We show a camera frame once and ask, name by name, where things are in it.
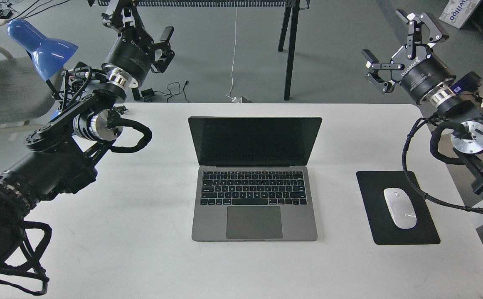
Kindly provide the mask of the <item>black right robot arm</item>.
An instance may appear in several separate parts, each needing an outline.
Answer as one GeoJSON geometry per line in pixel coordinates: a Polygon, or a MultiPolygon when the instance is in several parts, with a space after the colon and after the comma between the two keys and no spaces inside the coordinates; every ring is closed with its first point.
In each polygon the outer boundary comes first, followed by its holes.
{"type": "MultiPolygon", "coordinates": [[[[400,9],[396,14],[407,25],[406,42],[392,56],[389,63],[381,63],[371,51],[362,51],[367,59],[366,78],[381,93],[391,93],[395,85],[416,102],[430,102],[436,112],[429,118],[416,121],[407,136],[402,153],[404,174],[407,170],[407,151],[411,138],[424,124],[434,124],[431,133],[430,153],[445,164],[465,165],[475,180],[473,192],[483,199],[483,108],[478,88],[481,78],[470,72],[459,81],[456,75],[433,52],[438,42],[448,39],[448,34],[429,13],[407,14],[400,9]]],[[[436,199],[412,187],[427,200],[468,212],[483,214],[483,208],[456,206],[436,199]]]]}

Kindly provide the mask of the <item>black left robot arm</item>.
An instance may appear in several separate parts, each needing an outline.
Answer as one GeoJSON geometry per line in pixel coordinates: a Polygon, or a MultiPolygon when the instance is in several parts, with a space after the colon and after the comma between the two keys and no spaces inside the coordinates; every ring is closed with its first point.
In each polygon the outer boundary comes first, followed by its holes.
{"type": "Polygon", "coordinates": [[[35,296],[47,293],[49,278],[40,264],[52,230],[25,217],[41,201],[75,194],[96,180],[96,165],[108,152],[130,154],[152,139],[151,130],[123,118],[114,105],[128,89],[138,93],[149,72],[163,73],[175,57],[168,26],[159,42],[146,31],[138,13],[148,0],[110,0],[103,24],[118,37],[100,69],[79,62],[73,43],[50,39],[26,20],[10,21],[8,35],[34,60],[43,80],[61,71],[65,87],[61,112],[25,139],[29,154],[0,173],[0,284],[35,296]]]}

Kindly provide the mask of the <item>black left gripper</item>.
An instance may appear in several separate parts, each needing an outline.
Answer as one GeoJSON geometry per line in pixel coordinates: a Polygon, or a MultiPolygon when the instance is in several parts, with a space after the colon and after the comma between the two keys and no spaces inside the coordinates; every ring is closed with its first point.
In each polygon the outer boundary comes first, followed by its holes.
{"type": "Polygon", "coordinates": [[[174,27],[165,27],[159,42],[147,42],[147,54],[140,47],[135,23],[138,4],[138,0],[111,0],[101,14],[103,26],[121,34],[101,68],[105,73],[114,68],[124,70],[133,78],[135,88],[142,86],[150,67],[154,73],[164,73],[175,57],[170,44],[174,27]]]}

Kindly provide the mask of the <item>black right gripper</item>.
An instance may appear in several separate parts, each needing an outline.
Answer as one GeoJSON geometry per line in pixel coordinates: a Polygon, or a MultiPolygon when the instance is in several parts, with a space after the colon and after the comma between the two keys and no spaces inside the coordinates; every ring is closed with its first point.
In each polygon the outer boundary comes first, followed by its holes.
{"type": "Polygon", "coordinates": [[[449,34],[441,23],[427,12],[416,15],[397,9],[395,14],[407,24],[406,44],[397,52],[397,63],[380,63],[370,50],[362,50],[369,70],[366,79],[381,93],[391,93],[394,90],[394,82],[382,79],[379,71],[397,71],[397,82],[407,95],[419,104],[426,93],[434,87],[440,83],[450,85],[456,79],[456,74],[432,51],[437,43],[448,40],[449,34]],[[423,42],[423,27],[429,32],[426,42],[423,42]]]}

